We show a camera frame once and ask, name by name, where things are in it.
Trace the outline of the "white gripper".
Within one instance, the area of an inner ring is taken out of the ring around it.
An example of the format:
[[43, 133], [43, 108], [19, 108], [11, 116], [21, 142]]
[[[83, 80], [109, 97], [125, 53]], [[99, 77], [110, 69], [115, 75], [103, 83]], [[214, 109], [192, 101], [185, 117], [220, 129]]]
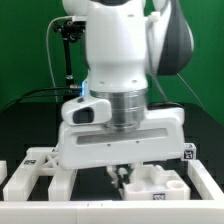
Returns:
[[140, 162], [181, 158], [184, 152], [184, 109], [149, 110], [132, 132], [110, 132], [104, 125], [71, 126], [59, 129], [59, 164], [66, 170], [106, 167], [115, 188], [119, 187], [117, 167], [128, 164], [126, 184]]

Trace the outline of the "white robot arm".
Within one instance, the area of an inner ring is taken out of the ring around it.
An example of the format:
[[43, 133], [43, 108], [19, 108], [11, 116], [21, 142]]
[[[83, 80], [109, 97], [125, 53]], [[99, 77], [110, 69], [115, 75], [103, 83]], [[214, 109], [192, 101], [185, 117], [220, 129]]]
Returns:
[[148, 105], [148, 83], [174, 75], [194, 49], [179, 0], [89, 0], [88, 75], [83, 94], [63, 104], [59, 163], [65, 169], [180, 158], [184, 111]]

